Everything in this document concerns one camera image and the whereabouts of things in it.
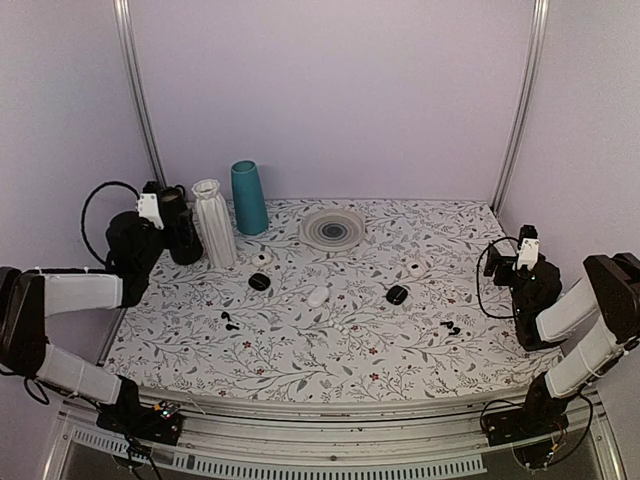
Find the small white case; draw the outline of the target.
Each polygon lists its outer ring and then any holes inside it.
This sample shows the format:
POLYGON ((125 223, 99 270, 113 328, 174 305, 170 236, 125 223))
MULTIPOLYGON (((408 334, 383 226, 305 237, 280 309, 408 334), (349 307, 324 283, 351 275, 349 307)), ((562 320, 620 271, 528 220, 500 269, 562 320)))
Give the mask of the small white case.
POLYGON ((272 262, 272 257, 267 252, 262 252, 252 258, 252 264, 258 268, 262 268, 272 262))
POLYGON ((418 260, 408 261, 405 265, 408 274, 412 278, 422 278, 426 274, 426 267, 423 262, 418 260))

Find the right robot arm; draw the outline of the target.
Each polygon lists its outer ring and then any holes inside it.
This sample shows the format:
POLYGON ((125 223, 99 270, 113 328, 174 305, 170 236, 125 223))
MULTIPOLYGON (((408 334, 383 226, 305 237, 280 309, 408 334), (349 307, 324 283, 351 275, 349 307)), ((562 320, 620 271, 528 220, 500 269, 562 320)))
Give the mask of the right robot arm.
POLYGON ((490 243, 476 264, 511 295, 517 340, 527 351, 560 345, 589 318, 589 331, 557 365, 537 375, 522 406, 485 416, 490 437, 537 436, 564 426, 567 405, 639 343, 639 260, 628 252, 591 255, 583 276, 561 289, 559 269, 539 252, 538 240, 524 238, 513 256, 490 243))

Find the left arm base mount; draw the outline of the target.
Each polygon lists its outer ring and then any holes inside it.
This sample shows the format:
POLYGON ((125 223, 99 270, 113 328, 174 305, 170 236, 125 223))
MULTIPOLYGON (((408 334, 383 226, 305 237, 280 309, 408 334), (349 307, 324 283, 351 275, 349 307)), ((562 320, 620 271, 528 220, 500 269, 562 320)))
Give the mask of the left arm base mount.
POLYGON ((176 446, 185 417, 181 413, 164 414, 164 410, 135 403, 100 405, 96 425, 107 431, 163 445, 176 446))

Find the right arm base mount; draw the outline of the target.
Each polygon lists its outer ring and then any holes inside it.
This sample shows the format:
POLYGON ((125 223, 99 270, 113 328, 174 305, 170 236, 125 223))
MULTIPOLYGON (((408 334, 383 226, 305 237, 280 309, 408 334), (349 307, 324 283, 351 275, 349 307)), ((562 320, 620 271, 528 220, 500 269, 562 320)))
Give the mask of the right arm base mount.
POLYGON ((480 414, 479 425, 490 446, 561 433, 569 425, 565 400, 552 400, 544 408, 526 408, 502 399, 489 401, 480 414))

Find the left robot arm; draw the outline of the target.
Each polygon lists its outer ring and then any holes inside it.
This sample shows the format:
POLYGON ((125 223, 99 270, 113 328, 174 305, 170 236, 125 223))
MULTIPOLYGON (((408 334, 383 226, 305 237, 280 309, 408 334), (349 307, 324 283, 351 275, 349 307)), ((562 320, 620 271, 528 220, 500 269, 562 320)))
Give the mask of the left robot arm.
POLYGON ((50 343, 47 318, 58 314, 129 309, 140 303, 156 263, 168 252, 179 265, 203 254, 183 186, 148 182, 136 206, 114 216, 109 251, 100 268, 1 270, 1 372, 84 397, 109 412, 128 434, 148 426, 135 382, 50 343))

